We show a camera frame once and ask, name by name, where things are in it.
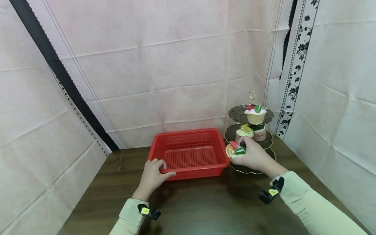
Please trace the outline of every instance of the gold ring handle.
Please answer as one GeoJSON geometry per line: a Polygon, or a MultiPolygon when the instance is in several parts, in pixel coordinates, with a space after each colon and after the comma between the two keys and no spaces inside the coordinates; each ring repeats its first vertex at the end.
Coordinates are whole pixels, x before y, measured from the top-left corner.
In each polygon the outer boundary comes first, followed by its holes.
{"type": "Polygon", "coordinates": [[[251,103],[249,105],[251,105],[252,101],[254,101],[256,99],[256,95],[255,95],[255,92],[253,90],[249,91],[249,98],[251,99],[251,103]]]}

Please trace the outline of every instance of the red plastic basket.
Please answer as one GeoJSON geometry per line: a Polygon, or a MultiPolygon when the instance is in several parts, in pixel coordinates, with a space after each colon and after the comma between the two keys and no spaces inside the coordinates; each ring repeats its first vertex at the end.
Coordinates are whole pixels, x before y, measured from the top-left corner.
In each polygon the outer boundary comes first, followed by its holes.
{"type": "Polygon", "coordinates": [[[168,180],[219,176],[230,164],[221,134],[215,128],[162,133],[154,138],[148,160],[163,159],[168,180]]]}

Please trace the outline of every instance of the hand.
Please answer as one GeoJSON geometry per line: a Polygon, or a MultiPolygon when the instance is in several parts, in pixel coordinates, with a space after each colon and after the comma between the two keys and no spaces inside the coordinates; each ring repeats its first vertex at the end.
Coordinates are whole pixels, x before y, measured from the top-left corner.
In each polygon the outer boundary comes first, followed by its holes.
{"type": "Polygon", "coordinates": [[[168,178],[176,175],[175,172],[161,174],[159,170],[165,170],[166,168],[166,163],[163,160],[158,160],[156,158],[152,161],[147,160],[145,163],[144,172],[141,176],[140,184],[133,193],[132,198],[146,202],[155,189],[157,189],[168,178]]]}
{"type": "Polygon", "coordinates": [[[274,161],[261,145],[251,138],[247,136],[241,137],[238,142],[242,141],[246,144],[246,153],[242,157],[231,158],[232,163],[262,171],[271,179],[288,172],[285,167],[274,161]]]}
{"type": "Polygon", "coordinates": [[[246,144],[246,153],[242,157],[231,158],[232,163],[263,171],[272,159],[265,150],[251,138],[244,136],[241,137],[238,142],[243,141],[246,144]]]}

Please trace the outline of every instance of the black wrist device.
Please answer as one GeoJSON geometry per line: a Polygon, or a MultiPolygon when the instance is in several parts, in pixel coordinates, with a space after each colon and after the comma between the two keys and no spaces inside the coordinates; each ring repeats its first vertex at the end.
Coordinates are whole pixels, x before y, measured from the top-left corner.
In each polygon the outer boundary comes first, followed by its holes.
{"type": "Polygon", "coordinates": [[[152,220],[157,220],[159,216],[162,214],[159,210],[155,209],[153,212],[150,212],[150,209],[145,204],[139,204],[137,206],[138,211],[150,217],[152,220]]]}
{"type": "Polygon", "coordinates": [[[283,177],[278,177],[273,182],[273,186],[268,190],[263,190],[259,194],[259,198],[265,204],[270,204],[273,199],[282,191],[283,185],[285,183],[285,179],[283,177]]]}

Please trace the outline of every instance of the yellow tag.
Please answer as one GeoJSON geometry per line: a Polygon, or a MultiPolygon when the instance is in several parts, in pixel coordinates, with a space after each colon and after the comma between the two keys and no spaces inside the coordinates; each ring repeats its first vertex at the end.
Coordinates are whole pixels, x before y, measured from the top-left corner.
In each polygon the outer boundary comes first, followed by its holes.
{"type": "Polygon", "coordinates": [[[146,208],[146,207],[142,208],[142,210],[141,210],[141,214],[144,214],[144,215],[148,215],[149,212],[150,212],[150,209],[146,208]]]}
{"type": "Polygon", "coordinates": [[[246,133],[249,133],[251,131],[251,128],[249,126],[247,126],[247,125],[242,125],[241,129],[243,129],[244,132],[246,132],[246,133]]]}
{"type": "Polygon", "coordinates": [[[269,189],[269,191],[268,191],[269,193],[270,193],[270,195],[272,195],[273,197],[275,196],[275,195],[277,195],[278,194],[278,190],[276,190],[276,189],[269,189]]]}

